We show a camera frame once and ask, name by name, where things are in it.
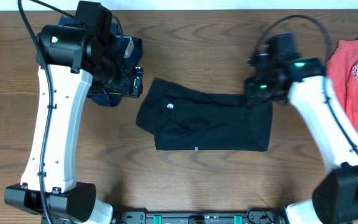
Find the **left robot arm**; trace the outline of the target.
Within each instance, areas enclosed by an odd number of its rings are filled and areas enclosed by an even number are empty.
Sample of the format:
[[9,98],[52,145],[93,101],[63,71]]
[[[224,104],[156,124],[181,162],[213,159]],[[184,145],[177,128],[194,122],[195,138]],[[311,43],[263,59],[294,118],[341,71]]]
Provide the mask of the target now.
[[142,93],[142,40],[89,24],[47,25],[38,43],[39,105],[30,157],[6,204],[45,223],[113,223],[114,207],[80,182],[76,150],[85,100],[116,106]]

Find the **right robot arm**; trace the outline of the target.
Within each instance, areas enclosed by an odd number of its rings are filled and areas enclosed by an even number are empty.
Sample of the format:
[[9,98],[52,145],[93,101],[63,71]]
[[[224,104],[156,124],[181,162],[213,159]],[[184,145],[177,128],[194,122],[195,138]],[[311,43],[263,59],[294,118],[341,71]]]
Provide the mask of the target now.
[[247,105],[287,101],[306,123],[323,160],[326,177],[311,199],[286,206],[277,223],[353,223],[358,220],[358,134],[336,98],[318,58],[250,60]]

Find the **black t-shirt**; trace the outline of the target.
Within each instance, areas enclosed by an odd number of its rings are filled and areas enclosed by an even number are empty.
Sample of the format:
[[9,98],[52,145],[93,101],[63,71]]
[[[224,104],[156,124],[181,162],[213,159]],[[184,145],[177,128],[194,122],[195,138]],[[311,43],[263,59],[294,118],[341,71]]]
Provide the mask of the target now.
[[245,106],[242,95],[192,90],[154,80],[136,117],[136,125],[154,136],[156,149],[235,150],[269,148],[273,106]]

